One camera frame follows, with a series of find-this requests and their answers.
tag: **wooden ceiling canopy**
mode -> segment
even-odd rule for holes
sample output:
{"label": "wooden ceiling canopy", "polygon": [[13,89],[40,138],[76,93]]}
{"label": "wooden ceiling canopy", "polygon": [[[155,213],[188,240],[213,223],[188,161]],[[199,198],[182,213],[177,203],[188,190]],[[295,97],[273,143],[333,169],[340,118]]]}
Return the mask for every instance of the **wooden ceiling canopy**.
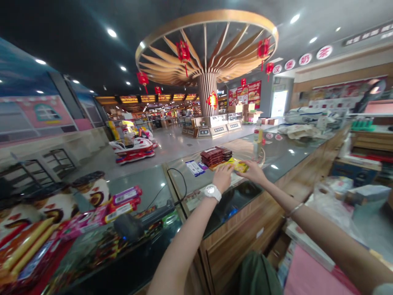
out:
{"label": "wooden ceiling canopy", "polygon": [[[207,23],[226,22],[226,26],[210,57],[207,56]],[[230,23],[243,23],[242,30],[226,45],[226,37]],[[194,25],[203,25],[204,31],[204,60],[201,60],[189,41],[184,29]],[[254,35],[247,37],[250,25],[258,27]],[[190,61],[187,63],[188,77],[185,64],[177,57],[176,45],[167,36],[173,32],[180,32],[183,41],[187,42],[190,50]],[[261,65],[262,59],[258,57],[258,41],[261,36],[268,35],[270,40],[269,54],[264,58],[268,60],[277,49],[278,32],[274,24],[267,18],[248,11],[222,9],[199,12],[178,18],[160,27],[146,37],[138,46],[135,54],[136,64],[140,71],[149,76],[149,80],[166,85],[196,86],[196,77],[204,73],[217,73],[217,82],[226,82],[240,77]],[[169,47],[168,54],[154,47],[157,40],[164,40]],[[149,48],[158,56],[145,54]],[[149,63],[140,62],[144,57]]]}

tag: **decorative wooden pillar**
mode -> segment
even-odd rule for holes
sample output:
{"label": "decorative wooden pillar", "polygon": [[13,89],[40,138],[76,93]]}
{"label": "decorative wooden pillar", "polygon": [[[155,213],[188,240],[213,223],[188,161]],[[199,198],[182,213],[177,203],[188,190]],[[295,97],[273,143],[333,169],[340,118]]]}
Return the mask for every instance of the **decorative wooden pillar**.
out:
{"label": "decorative wooden pillar", "polygon": [[205,73],[197,77],[202,117],[217,116],[218,114],[218,106],[214,108],[206,102],[213,91],[217,92],[216,75],[216,73]]}

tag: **yellow snack package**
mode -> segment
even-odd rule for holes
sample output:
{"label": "yellow snack package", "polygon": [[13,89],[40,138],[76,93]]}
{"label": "yellow snack package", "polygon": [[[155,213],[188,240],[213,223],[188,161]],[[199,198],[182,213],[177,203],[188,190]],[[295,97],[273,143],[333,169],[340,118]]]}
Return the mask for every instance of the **yellow snack package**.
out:
{"label": "yellow snack package", "polygon": [[237,160],[237,159],[235,159],[235,158],[230,158],[229,160],[228,160],[228,162],[226,162],[227,164],[232,164],[233,165],[233,167],[234,167],[234,169],[237,171],[237,172],[241,172],[241,173],[244,173],[244,172],[246,172],[247,170],[248,170],[248,166],[246,165],[246,164],[244,164],[244,163],[239,163],[239,160]]}

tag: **green item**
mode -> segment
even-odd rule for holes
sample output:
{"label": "green item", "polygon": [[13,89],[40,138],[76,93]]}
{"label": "green item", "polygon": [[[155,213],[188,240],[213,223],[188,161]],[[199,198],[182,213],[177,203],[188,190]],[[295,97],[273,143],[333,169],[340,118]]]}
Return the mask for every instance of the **green item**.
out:
{"label": "green item", "polygon": [[282,295],[277,272],[262,254],[251,251],[244,258],[240,273],[240,295]]}

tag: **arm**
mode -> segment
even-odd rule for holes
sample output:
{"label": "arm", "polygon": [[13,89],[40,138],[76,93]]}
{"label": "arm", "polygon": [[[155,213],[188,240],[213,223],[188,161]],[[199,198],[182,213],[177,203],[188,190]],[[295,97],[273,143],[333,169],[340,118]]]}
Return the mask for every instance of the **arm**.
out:
{"label": "arm", "polygon": [[[259,166],[244,161],[249,166],[246,173],[238,173],[260,184],[285,210],[291,212],[300,204],[267,180]],[[301,206],[291,217],[301,229],[329,255],[362,294],[372,294],[384,283],[393,283],[393,272],[371,255],[357,241],[318,212]]]}
{"label": "arm", "polygon": [[[231,166],[217,169],[213,184],[221,194],[230,186]],[[201,244],[209,218],[217,205],[215,198],[205,197],[183,224],[164,253],[154,273],[148,295],[183,294],[188,269]]]}

